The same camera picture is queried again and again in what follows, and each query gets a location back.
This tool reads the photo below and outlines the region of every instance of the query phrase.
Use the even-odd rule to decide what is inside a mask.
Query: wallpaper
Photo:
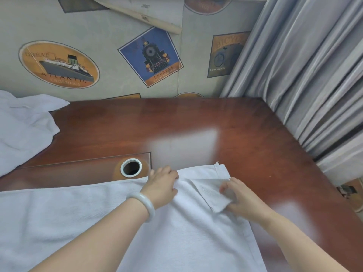
[[[263,6],[185,0],[175,35],[93,0],[2,0],[0,89],[68,101],[218,97]]]

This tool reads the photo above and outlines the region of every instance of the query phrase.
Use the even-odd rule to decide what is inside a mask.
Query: crumpled white towel
[[[49,111],[68,104],[50,95],[16,98],[0,90],[0,176],[51,144],[59,128]]]
[[[230,177],[226,167],[216,163],[178,172],[178,194],[141,226],[117,271],[266,272],[249,222],[227,211],[215,213],[230,201],[216,190]],[[0,270],[28,271],[146,181],[0,192]]]

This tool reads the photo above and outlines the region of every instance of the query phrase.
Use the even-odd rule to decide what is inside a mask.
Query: gray curtain
[[[260,97],[332,183],[363,176],[363,0],[267,0],[220,97]]]

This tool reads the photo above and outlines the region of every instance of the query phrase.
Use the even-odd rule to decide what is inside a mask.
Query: wooden panel
[[[0,190],[68,187],[129,179],[120,171],[122,163],[129,158],[136,158],[142,164],[141,172],[134,178],[147,177],[151,164],[150,153],[118,155],[16,169],[2,178]]]
[[[153,168],[219,161],[347,269],[363,271],[363,224],[261,100],[82,101],[53,115],[61,132],[23,168],[143,152]],[[290,271],[275,241],[252,227],[268,271]]]

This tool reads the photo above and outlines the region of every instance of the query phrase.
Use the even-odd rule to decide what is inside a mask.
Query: bracelet
[[[152,202],[142,193],[134,192],[128,194],[126,199],[128,198],[136,198],[137,200],[141,201],[143,205],[145,205],[147,211],[149,212],[149,218],[146,222],[150,222],[152,218],[155,216],[155,208],[154,205],[152,205]]]

